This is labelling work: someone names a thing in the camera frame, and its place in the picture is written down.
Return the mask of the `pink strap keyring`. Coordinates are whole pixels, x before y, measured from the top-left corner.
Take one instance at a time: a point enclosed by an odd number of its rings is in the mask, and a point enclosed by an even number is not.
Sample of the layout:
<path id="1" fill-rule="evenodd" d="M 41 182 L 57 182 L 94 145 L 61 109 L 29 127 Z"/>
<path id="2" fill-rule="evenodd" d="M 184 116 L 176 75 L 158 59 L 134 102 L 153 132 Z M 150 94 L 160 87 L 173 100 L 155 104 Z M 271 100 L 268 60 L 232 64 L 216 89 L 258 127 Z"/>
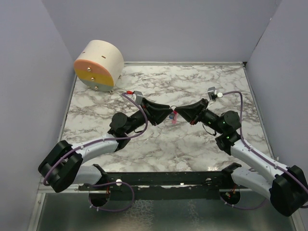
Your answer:
<path id="1" fill-rule="evenodd" d="M 176 106 L 175 105 L 172 105 L 170 107 L 173 111 L 172 113 L 169 115 L 169 118 L 171 119 L 171 123 L 172 124 L 176 124 L 177 123 L 177 112 L 175 110 Z"/>

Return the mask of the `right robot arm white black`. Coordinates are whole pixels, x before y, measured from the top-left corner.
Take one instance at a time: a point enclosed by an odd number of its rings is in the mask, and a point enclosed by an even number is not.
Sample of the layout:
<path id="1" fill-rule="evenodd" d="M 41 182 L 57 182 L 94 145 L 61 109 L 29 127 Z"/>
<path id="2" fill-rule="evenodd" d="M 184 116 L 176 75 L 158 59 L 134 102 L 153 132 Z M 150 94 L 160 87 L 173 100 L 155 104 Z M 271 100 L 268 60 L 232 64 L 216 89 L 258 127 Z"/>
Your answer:
<path id="1" fill-rule="evenodd" d="M 237 132 L 241 128 L 240 117 L 235 111 L 217 115 L 208 108 L 208 100 L 175 108 L 177 114 L 191 125 L 201 122 L 219 134 L 215 138 L 220 150 L 243 161 L 255 172 L 237 167 L 221 176 L 226 188 L 244 186 L 270 200 L 282 215 L 291 216 L 308 203 L 308 184 L 304 172 L 298 166 L 288 167 L 263 153 L 259 153 Z"/>

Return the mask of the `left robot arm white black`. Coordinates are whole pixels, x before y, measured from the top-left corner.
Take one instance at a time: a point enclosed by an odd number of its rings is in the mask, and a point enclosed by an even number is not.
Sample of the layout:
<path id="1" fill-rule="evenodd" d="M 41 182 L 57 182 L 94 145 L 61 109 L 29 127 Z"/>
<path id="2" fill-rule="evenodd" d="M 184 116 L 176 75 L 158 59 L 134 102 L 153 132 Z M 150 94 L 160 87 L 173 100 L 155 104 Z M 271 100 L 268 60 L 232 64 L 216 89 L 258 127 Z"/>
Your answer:
<path id="1" fill-rule="evenodd" d="M 85 167 L 84 163 L 123 149 L 131 139 L 140 136 L 142 130 L 134 135 L 139 127 L 147 129 L 149 124 L 157 126 L 173 110 L 169 105 L 157 104 L 143 98 L 138 110 L 127 116 L 123 112 L 113 115 L 108 132 L 88 142 L 69 144 L 62 140 L 56 143 L 38 167 L 43 184 L 50 186 L 56 193 L 62 192 L 72 184 L 87 183 L 101 190 L 106 185 L 106 177 L 99 167 Z"/>

